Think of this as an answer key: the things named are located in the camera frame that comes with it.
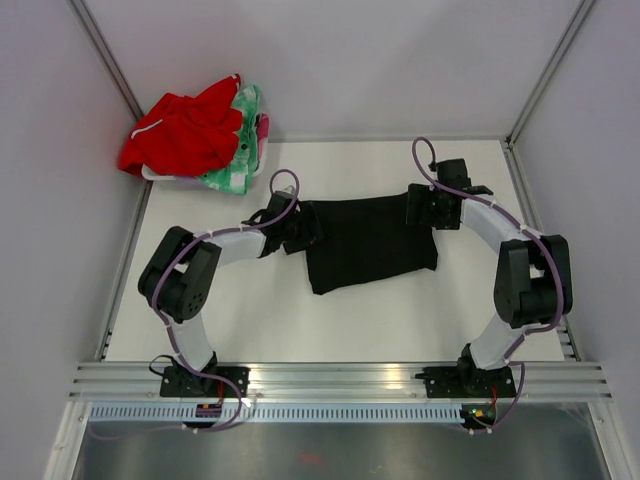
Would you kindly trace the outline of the black trousers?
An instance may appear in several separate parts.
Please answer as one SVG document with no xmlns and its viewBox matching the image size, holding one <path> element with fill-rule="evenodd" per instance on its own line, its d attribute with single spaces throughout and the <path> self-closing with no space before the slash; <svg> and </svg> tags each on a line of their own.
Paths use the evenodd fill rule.
<svg viewBox="0 0 640 480">
<path fill-rule="evenodd" d="M 306 249 L 313 293 L 324 295 L 421 269 L 436 270 L 438 251 L 432 229 L 406 223 L 407 201 L 406 193 L 307 201 L 322 231 Z"/>
</svg>

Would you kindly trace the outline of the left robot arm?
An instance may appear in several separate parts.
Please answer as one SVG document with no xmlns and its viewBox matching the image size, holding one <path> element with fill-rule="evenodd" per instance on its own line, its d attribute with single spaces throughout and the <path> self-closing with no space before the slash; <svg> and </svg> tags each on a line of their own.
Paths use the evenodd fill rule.
<svg viewBox="0 0 640 480">
<path fill-rule="evenodd" d="M 306 250 L 323 238 L 312 203 L 277 191 L 268 205 L 237 227 L 196 234 L 170 228 L 139 281 L 138 291 L 164 324 L 173 354 L 170 365 L 151 373 L 162 378 L 165 398 L 246 396 L 249 369 L 221 367 L 205 332 L 202 310 L 217 270 L 261 259 L 282 249 Z"/>
</svg>

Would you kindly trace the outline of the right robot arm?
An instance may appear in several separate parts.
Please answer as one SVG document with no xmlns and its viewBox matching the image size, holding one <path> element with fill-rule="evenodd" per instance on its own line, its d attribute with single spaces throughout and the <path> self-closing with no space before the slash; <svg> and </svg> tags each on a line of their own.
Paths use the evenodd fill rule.
<svg viewBox="0 0 640 480">
<path fill-rule="evenodd" d="M 513 398 L 509 367 L 527 337 L 554 328 L 572 308 L 569 247 L 521 223 L 485 186 L 475 186 L 462 159 L 432 162 L 428 184 L 409 187 L 406 221 L 436 230 L 467 227 L 497 255 L 495 313 L 453 366 L 426 367 L 417 379 L 430 398 Z"/>
</svg>

